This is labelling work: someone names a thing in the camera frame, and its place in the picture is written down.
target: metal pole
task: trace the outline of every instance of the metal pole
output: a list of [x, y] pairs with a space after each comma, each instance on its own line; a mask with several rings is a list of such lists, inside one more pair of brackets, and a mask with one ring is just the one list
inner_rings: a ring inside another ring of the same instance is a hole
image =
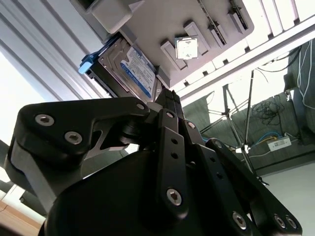
[[231, 120], [231, 117], [229, 116], [229, 114], [226, 117], [227, 117], [227, 120], [229, 121], [229, 124], [230, 124], [230, 127], [232, 129], [233, 135], [234, 135], [234, 137], [236, 139], [237, 145], [238, 146], [243, 146], [241, 138], [240, 138], [240, 136], [238, 135], [238, 133], [237, 133], [237, 131], [235, 129], [235, 126], [234, 126], [234, 124], [233, 124], [233, 122]]
[[247, 106], [246, 129], [245, 129], [245, 137], [244, 137], [244, 144], [245, 145], [248, 144], [248, 131], [249, 131], [249, 128], [250, 128], [253, 79], [254, 79], [254, 71], [252, 71], [251, 85], [250, 85], [250, 95], [249, 95], [249, 98], [248, 98], [248, 106]]
[[[248, 132], [250, 128], [250, 118], [251, 118], [251, 104], [252, 104], [252, 84], [253, 84], [253, 79], [254, 79], [254, 71], [252, 71], [252, 76], [251, 76], [251, 85], [250, 85], [250, 94], [248, 97], [248, 106], [247, 106], [247, 116], [246, 116], [246, 129], [245, 129], [245, 137], [244, 137], [244, 146], [248, 144]], [[256, 171], [254, 166], [252, 165], [252, 162], [250, 160], [250, 157], [242, 148], [242, 154], [244, 157], [244, 160], [249, 168], [249, 170], [256, 176]]]
[[229, 124], [230, 124], [230, 126], [231, 126], [233, 135], [234, 135], [234, 137], [235, 137], [235, 139], [236, 139], [238, 145], [241, 146], [242, 155], [243, 155], [244, 160], [245, 160], [245, 162], [246, 162], [246, 164], [247, 164], [247, 166], [248, 166], [248, 169], [249, 169], [255, 176], [257, 176], [257, 173], [256, 173], [256, 171], [255, 171], [255, 168], [254, 168], [254, 166], [252, 165], [252, 163], [251, 163], [251, 161], [250, 161], [250, 157], [248, 156], [248, 154], [247, 154], [247, 153], [245, 152], [245, 150], [244, 150], [244, 144], [242, 144], [241, 138], [240, 138], [240, 136], [238, 135], [238, 133], [237, 133], [235, 127], [234, 127], [234, 124], [233, 124], [233, 122], [232, 122], [230, 116], [227, 116], [227, 120], [229, 121]]
[[255, 175], [257, 176], [256, 170], [254, 168], [254, 166], [252, 165], [252, 162], [250, 160], [250, 157], [248, 156], [248, 154], [245, 152], [245, 150], [242, 149], [242, 155], [244, 157], [244, 160], [248, 166], [248, 169]]

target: white power strip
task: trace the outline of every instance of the white power strip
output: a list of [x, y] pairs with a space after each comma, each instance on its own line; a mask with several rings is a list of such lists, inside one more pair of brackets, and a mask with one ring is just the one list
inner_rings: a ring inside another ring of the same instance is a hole
[[287, 146], [290, 146], [291, 140], [288, 136], [286, 136], [275, 141], [268, 141], [267, 144], [269, 146], [270, 151], [276, 151]]

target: small label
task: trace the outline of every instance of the small label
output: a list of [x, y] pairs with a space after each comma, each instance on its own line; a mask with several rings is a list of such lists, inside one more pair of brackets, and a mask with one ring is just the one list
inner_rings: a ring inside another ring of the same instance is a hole
[[153, 87], [156, 79], [155, 70], [152, 64], [133, 47], [127, 53], [129, 61], [121, 61], [122, 69], [149, 97], [152, 97]]

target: screw hole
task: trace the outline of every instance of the screw hole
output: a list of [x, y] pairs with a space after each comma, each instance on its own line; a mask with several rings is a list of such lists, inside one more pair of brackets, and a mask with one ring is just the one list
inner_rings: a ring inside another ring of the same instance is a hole
[[219, 178], [219, 179], [223, 179], [223, 176], [218, 172], [217, 173], [217, 177]]
[[174, 158], [174, 159], [178, 159], [178, 155], [176, 153], [172, 153], [171, 156]]
[[172, 139], [172, 143], [173, 143], [173, 144], [178, 144], [178, 142], [177, 142], [176, 139]]

